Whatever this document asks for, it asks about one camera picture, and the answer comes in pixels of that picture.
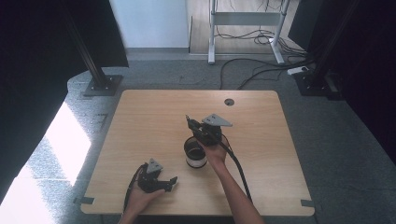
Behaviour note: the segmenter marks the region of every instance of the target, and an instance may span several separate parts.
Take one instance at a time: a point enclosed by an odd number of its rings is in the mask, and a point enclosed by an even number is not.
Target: hand
[[[132,223],[137,215],[142,213],[152,201],[163,194],[165,194],[164,189],[159,189],[152,193],[146,193],[137,185],[136,180],[132,186],[131,194],[128,199],[128,205],[126,206],[119,223]]]
[[[222,143],[226,147],[229,147],[229,143],[227,139],[222,136],[221,139]],[[226,150],[220,145],[217,144],[215,146],[206,147],[204,144],[198,141],[198,144],[204,149],[207,160],[209,161],[210,165],[212,165],[213,169],[217,171],[220,167],[225,165],[225,157],[227,156]]]

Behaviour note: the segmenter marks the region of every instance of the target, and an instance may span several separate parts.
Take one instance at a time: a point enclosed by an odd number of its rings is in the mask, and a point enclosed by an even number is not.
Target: hole in table
[[[231,106],[235,104],[235,101],[233,99],[228,98],[224,101],[224,104]]]

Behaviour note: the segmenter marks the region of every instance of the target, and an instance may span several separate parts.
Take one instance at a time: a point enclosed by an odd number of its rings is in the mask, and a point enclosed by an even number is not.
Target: black pole
[[[334,49],[339,41],[340,35],[347,27],[360,0],[352,0],[344,13],[340,24],[336,27],[324,47],[323,53],[319,56],[318,64],[314,71],[309,71],[295,76],[301,95],[305,96],[330,96],[334,94],[329,86],[329,79],[326,76],[331,68]]]
[[[74,23],[70,11],[64,3],[64,0],[58,0],[58,8],[68,33],[73,39],[82,60],[92,75],[92,81],[89,84],[87,90],[84,92],[84,95],[114,95],[118,84],[120,83],[121,76],[108,76],[108,78],[105,76],[102,68],[97,66],[91,54],[89,53],[87,46],[85,45],[84,40],[79,34],[78,28]]]

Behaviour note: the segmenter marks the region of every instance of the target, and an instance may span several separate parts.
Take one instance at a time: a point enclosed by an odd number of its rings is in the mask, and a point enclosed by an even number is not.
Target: metal stand
[[[209,64],[215,63],[215,26],[216,25],[263,25],[276,26],[276,33],[274,38],[270,39],[271,48],[275,54],[276,61],[279,64],[285,63],[280,54],[277,42],[279,40],[280,32],[282,31],[283,22],[285,21],[289,2],[285,0],[282,4],[280,12],[217,12],[217,0],[212,0],[210,11],[210,37],[209,37],[209,51],[207,53]]]
[[[64,24],[67,27],[67,31],[72,37],[73,41],[76,44],[79,54],[82,57],[87,68],[90,70],[92,75],[92,80],[86,91],[83,92],[84,96],[112,96],[115,94],[117,87],[122,80],[122,76],[105,76],[105,73],[102,71],[100,66],[97,66],[95,61],[93,60],[91,54],[88,52],[88,49],[78,32],[78,28],[75,25],[72,16],[64,4],[64,0],[59,1],[59,9],[61,12],[61,16],[64,20]]]
[[[334,84],[340,82],[337,80],[339,77],[330,74],[331,62],[335,57],[335,47],[339,42],[340,35],[346,29],[359,2],[360,0],[352,0],[349,4],[341,22],[329,36],[329,40],[326,41],[315,70],[294,75],[301,95],[327,96],[335,100],[342,99],[341,90],[337,88],[339,85]]]

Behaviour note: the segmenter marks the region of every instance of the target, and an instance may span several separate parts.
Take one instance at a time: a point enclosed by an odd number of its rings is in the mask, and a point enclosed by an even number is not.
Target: table leg
[[[212,7],[210,9],[210,37],[209,37],[209,52],[207,53],[209,64],[215,63],[215,14],[216,14],[216,2],[212,0]]]
[[[282,10],[280,12],[279,24],[276,27],[275,36],[274,36],[274,38],[270,39],[271,48],[273,49],[273,52],[274,52],[275,57],[276,57],[276,61],[279,64],[285,63],[285,61],[282,58],[282,55],[280,54],[279,48],[277,46],[277,42],[279,40],[280,32],[282,31],[283,22],[285,21],[285,18],[286,18],[287,12],[288,12],[289,2],[290,2],[290,0],[285,0],[283,2]]]

